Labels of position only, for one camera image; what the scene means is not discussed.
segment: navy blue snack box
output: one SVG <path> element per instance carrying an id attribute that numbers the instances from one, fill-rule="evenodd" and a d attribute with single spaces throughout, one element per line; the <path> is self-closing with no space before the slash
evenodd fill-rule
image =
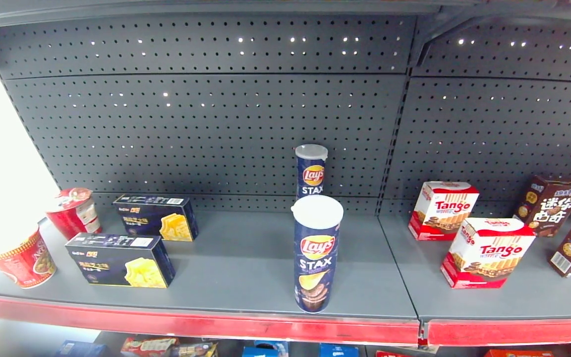
<path id="1" fill-rule="evenodd" d="M 65 248 L 94 285 L 167 288 L 175 276 L 160 236 L 78 233 Z"/>
<path id="2" fill-rule="evenodd" d="M 109 348 L 104 344 L 82 343 L 80 341 L 65 341 L 54 357 L 111 357 Z"/>
<path id="3" fill-rule="evenodd" d="M 123 194 L 114 201 L 114 206 L 130 235 L 193 241 L 199 232 L 188 197 Z"/>
<path id="4" fill-rule="evenodd" d="M 294 225 L 294 298 L 305 312 L 320 312 L 329 303 L 338 259 L 340 225 L 312 229 Z"/>

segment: gray shelf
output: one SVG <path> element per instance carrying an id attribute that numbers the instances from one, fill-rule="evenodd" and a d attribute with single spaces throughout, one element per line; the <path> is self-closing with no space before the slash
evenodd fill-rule
<path id="1" fill-rule="evenodd" d="M 124 234 L 113 209 L 99 212 L 106 233 Z M 41 233 L 57 264 L 45 284 L 21 290 L 0 273 L 0 297 L 89 307 L 127 307 L 304 315 L 294 302 L 287 213 L 198 212 L 200 235 L 166 242 L 177 275 L 168 289 L 92 286 L 68 256 L 52 224 Z M 416 319 L 394 258 L 374 216 L 347 215 L 331 302 L 316 316 Z"/>
<path id="2" fill-rule="evenodd" d="M 571 221 L 556 237 L 537 238 L 501 289 L 473 290 L 451 289 L 440 272 L 451 242 L 415 241 L 401 215 L 379 220 L 422 321 L 571 318 L 571 279 L 548 263 Z"/>
<path id="3" fill-rule="evenodd" d="M 0 27 L 25 23 L 144 13 L 315 13 L 425 14 L 440 6 L 470 5 L 478 0 L 0 0 Z"/>

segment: wafer box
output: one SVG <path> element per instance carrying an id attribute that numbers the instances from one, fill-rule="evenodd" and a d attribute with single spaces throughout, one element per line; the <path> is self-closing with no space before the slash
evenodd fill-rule
<path id="1" fill-rule="evenodd" d="M 408 229 L 419 241 L 451 241 L 479 195 L 465 182 L 425 182 Z"/>
<path id="2" fill-rule="evenodd" d="M 123 194 L 114 206 L 130 235 L 162 236 L 169 241 L 193 241 L 197 237 L 188 197 Z"/>
<path id="3" fill-rule="evenodd" d="M 440 271 L 454 289 L 500 288 L 534 238 L 519 219 L 467 218 Z"/>

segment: instant noodle cup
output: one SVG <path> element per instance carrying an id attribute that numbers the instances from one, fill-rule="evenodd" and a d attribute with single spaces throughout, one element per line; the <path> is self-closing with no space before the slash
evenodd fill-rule
<path id="1" fill-rule="evenodd" d="M 296 201 L 292 212 L 294 300 L 305 312 L 320 312 L 332 291 L 343 206 L 331 197 L 312 195 Z"/>
<path id="2" fill-rule="evenodd" d="M 78 233 L 101 232 L 91 190 L 85 188 L 62 190 L 46 215 L 67 240 Z"/>
<path id="3" fill-rule="evenodd" d="M 327 149 L 317 144 L 304 144 L 294 150 L 296 155 L 296 199 L 323 192 Z"/>
<path id="4" fill-rule="evenodd" d="M 38 287 L 57 271 L 36 223 L 11 224 L 0 237 L 0 271 L 22 289 Z"/>

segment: wafer image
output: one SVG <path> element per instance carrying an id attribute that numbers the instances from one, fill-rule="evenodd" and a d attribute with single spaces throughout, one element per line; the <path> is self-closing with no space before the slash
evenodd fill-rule
<path id="1" fill-rule="evenodd" d="M 505 279 L 512 273 L 514 267 L 519 264 L 519 260 L 521 260 L 520 257 L 485 263 L 479 266 L 476 271 L 473 271 L 473 274 L 482 276 L 487 281 Z"/>
<path id="2" fill-rule="evenodd" d="M 437 228 L 440 230 L 440 232 L 445 234 L 455 233 L 462 225 L 464 219 L 466 219 L 469 215 L 470 212 L 444 218 L 431 217 L 429 218 L 429 221 L 424 222 L 424 224 L 433 228 Z"/>

